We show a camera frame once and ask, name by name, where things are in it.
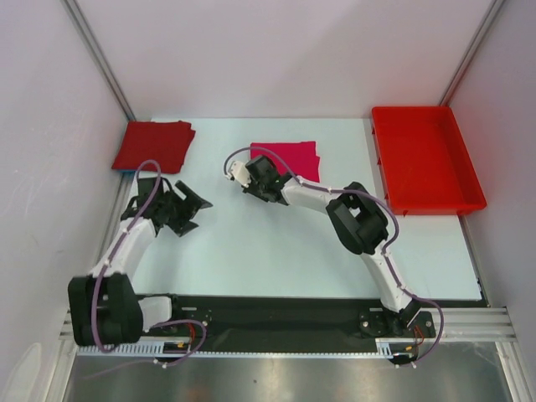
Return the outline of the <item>pink t shirt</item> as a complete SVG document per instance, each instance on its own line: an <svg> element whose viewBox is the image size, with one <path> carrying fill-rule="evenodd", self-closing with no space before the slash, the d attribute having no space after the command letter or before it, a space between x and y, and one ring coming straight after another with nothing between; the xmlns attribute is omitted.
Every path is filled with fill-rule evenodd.
<svg viewBox="0 0 536 402"><path fill-rule="evenodd" d="M307 180L320 182L320 161L317 155L317 143L305 142L252 142L250 158L267 156L275 165L279 174L288 171L282 162L297 175Z"/></svg>

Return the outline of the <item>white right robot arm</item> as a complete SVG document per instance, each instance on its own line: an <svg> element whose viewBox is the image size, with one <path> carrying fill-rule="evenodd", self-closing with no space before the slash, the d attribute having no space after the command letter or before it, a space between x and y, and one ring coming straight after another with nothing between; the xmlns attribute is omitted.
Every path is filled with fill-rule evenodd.
<svg viewBox="0 0 536 402"><path fill-rule="evenodd" d="M263 201L314 210L326 214L342 245L358 255L379 289L380 301L389 312L387 328L405 336L416 326L420 303L403 282L388 250L388 219L382 204L363 185L353 182L343 189L327 188L294 173L280 174L265 155L232 162L229 178L244 193Z"/></svg>

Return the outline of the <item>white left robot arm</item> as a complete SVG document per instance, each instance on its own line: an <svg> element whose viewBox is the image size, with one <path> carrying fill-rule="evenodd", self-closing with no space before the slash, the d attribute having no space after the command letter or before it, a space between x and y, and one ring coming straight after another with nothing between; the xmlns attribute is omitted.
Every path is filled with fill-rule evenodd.
<svg viewBox="0 0 536 402"><path fill-rule="evenodd" d="M77 345L109 349L137 342L155 325L167 335L183 329L184 315L171 296L139 295L131 279L162 229L182 237L197 228L197 212L211 206L181 180L137 179L137 193L121 214L110 247L87 275L73 277L68 285Z"/></svg>

